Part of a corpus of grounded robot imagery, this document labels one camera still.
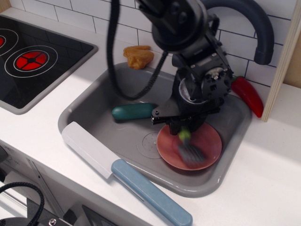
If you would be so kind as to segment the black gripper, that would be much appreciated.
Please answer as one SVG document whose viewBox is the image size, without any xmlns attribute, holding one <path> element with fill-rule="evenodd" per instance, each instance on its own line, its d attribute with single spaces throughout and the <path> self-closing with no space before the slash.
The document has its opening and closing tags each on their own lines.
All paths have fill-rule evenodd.
<svg viewBox="0 0 301 226">
<path fill-rule="evenodd" d="M 173 136 L 180 132 L 183 125 L 189 125 L 190 132 L 195 132 L 204 124 L 207 116 L 218 113 L 222 105 L 221 97 L 200 103 L 189 103 L 171 97 L 152 110 L 151 121 L 153 124 L 166 123 Z"/>
</svg>

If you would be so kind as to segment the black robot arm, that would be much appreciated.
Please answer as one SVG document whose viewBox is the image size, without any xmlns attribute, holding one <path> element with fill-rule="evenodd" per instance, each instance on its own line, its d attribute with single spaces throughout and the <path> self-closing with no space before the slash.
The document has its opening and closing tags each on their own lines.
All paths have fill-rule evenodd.
<svg viewBox="0 0 301 226">
<path fill-rule="evenodd" d="M 165 122 L 172 135 L 182 127 L 194 132 L 230 92 L 232 70 L 215 38 L 219 19 L 199 0 L 141 0 L 139 9 L 177 69 L 171 97 L 153 111 L 153 122 Z"/>
</svg>

